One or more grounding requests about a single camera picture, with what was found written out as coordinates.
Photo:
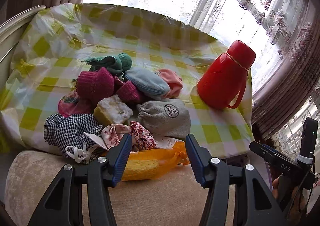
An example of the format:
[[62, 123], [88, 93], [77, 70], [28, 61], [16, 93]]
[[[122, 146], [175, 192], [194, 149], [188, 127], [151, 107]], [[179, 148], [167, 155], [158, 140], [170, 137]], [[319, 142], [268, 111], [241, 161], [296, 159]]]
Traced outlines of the person right hand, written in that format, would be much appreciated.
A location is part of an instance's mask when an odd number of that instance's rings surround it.
[[279, 186], [279, 177], [277, 177], [273, 182], [272, 182], [272, 195], [273, 197], [277, 200], [278, 196], [279, 196], [279, 190], [278, 190], [278, 186]]

